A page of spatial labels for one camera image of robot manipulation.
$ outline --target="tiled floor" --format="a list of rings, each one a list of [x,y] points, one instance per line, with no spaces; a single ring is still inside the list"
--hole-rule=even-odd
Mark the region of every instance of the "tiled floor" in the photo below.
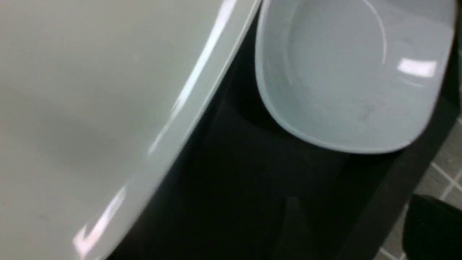
[[[459,55],[462,60],[461,48],[459,48]],[[415,193],[431,195],[462,209],[462,118],[459,118]],[[401,248],[406,211],[407,207],[403,209],[374,260],[406,260],[406,255]]]

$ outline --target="ceramic surface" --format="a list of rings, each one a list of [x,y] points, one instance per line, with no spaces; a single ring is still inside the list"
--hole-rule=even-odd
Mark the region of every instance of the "ceramic surface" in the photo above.
[[[187,141],[259,2],[1,1],[2,258],[106,258]]]
[[[265,106],[322,147],[401,149],[433,111],[456,13],[454,0],[266,0],[256,43]]]

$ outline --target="tile grout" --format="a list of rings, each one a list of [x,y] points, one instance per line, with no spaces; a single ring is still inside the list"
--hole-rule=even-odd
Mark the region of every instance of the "tile grout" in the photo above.
[[[390,252],[388,252],[384,248],[380,248],[379,251],[390,260],[399,260],[398,258],[396,258],[394,255],[392,255]]]
[[[436,164],[435,162],[432,162],[431,166],[436,171],[438,171],[441,175],[443,175],[446,179],[448,179],[448,181],[451,183],[450,185],[453,185],[454,187],[456,187],[458,190],[460,190],[462,192],[462,186],[459,183],[457,183],[453,178],[451,178],[451,176],[449,176],[438,164]],[[457,177],[461,178],[461,176],[459,176],[459,174],[461,174],[461,172],[457,173],[456,178]]]

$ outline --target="gray floor tile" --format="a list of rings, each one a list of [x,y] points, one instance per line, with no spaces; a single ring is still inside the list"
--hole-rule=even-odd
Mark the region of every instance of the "gray floor tile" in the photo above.
[[[390,260],[386,255],[381,253],[380,251],[377,252],[377,255],[375,256],[374,260]]]
[[[407,210],[404,209],[400,217],[396,221],[393,229],[388,235],[387,239],[383,243],[382,247],[387,250],[390,254],[394,255],[399,259],[401,257],[403,250],[401,246],[402,235],[404,230],[404,220],[406,218]]]
[[[434,161],[449,176],[457,175],[462,168],[462,124],[456,122]]]
[[[456,187],[452,188],[451,192],[449,192],[448,196],[446,197],[445,202],[462,210],[462,191]]]
[[[424,178],[420,181],[415,193],[431,195],[435,198],[439,198],[449,184],[450,182],[448,179],[440,174],[435,168],[430,166],[425,173]]]

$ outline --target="urinal rim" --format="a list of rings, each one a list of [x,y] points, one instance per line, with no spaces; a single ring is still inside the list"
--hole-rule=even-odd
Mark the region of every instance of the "urinal rim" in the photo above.
[[[291,123],[286,121],[285,118],[282,117],[278,113],[277,109],[274,107],[273,103],[271,102],[271,99],[267,92],[267,87],[266,87],[267,84],[265,83],[265,77],[264,77],[264,72],[263,72],[264,71],[263,64],[265,61],[264,55],[263,55],[264,43],[265,43],[264,32],[266,31],[266,20],[267,20],[268,11],[269,11],[269,8],[272,2],[273,0],[263,0],[263,3],[261,5],[261,10],[260,10],[260,14],[258,18],[258,25],[257,25],[256,41],[255,41],[255,74],[256,74],[258,92],[263,101],[263,104],[265,105],[269,114],[273,117],[273,119],[276,121],[276,123],[279,126],[281,126],[284,130],[286,130],[290,134],[294,135],[295,137],[305,142],[314,144],[319,147],[323,147],[323,148],[327,148],[327,149],[331,149],[335,151],[340,151],[340,152],[352,153],[352,154],[384,154],[384,153],[395,152],[395,151],[401,150],[409,146],[411,143],[413,143],[416,139],[418,139],[421,136],[421,134],[427,128],[431,120],[432,114],[428,116],[426,123],[423,125],[420,131],[417,132],[417,134],[413,138],[410,138],[408,141],[401,142],[396,145],[391,145],[389,147],[381,146],[380,148],[352,147],[352,146],[336,144],[333,142],[321,141],[315,138],[314,136],[308,135],[305,132],[298,130],[296,127],[293,127]],[[451,48],[447,52],[448,54],[446,56],[445,66],[447,66],[447,61],[449,60],[450,50]],[[434,101],[433,108],[436,106],[437,101],[438,100]]]

